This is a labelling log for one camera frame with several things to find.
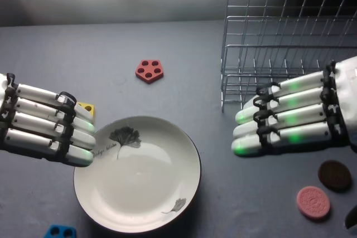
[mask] metal wire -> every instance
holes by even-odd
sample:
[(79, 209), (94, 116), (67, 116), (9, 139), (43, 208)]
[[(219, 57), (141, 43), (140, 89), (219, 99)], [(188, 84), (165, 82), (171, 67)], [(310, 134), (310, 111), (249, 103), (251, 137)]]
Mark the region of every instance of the metal wire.
[(227, 0), (221, 107), (242, 109), (257, 86), (357, 55), (355, 0)]

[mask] pink cookie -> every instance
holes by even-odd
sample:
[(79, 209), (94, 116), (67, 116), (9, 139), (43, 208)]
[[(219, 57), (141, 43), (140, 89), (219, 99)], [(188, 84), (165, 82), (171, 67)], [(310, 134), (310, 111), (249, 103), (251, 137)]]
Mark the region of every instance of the pink cookie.
[(301, 213), (312, 220), (322, 220), (330, 212), (330, 200), (324, 191), (308, 186), (297, 194), (297, 206)]

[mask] robotic hand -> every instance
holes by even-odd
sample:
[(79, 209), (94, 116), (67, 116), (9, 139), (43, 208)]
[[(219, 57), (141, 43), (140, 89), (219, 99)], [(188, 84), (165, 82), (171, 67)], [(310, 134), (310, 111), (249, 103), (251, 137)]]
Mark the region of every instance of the robotic hand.
[(235, 117), (235, 154), (357, 146), (357, 57), (332, 62), (324, 71), (269, 83), (256, 93)]
[(95, 147), (92, 115), (67, 92), (15, 84), (0, 74), (0, 150), (85, 167)]

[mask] tabletop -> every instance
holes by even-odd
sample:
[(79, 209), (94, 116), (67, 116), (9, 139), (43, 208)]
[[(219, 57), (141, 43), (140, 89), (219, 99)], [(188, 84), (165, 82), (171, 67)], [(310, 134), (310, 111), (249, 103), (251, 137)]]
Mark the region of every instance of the tabletop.
[[(344, 218), (357, 190), (327, 190), (317, 177), (328, 159), (353, 177), (348, 147), (239, 158), (230, 149), (238, 107), (220, 110), (223, 21), (0, 28), (1, 73), (17, 83), (67, 91), (95, 105), (95, 127), (134, 116), (157, 116), (194, 141), (202, 162), (196, 199), (171, 224), (140, 235), (111, 232), (93, 222), (74, 192), (74, 168), (0, 152), (0, 237), (43, 237), (51, 224), (92, 237), (348, 237)], [(134, 72), (141, 60), (161, 60), (165, 76), (151, 85)], [(332, 213), (314, 223), (298, 211), (305, 186), (324, 189)]]

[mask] red pentagon block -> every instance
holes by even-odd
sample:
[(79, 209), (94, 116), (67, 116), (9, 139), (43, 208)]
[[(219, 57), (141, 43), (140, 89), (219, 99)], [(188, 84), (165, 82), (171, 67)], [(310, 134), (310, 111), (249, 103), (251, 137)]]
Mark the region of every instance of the red pentagon block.
[(136, 68), (135, 74), (141, 80), (151, 84), (163, 77), (163, 68), (159, 60), (143, 60)]

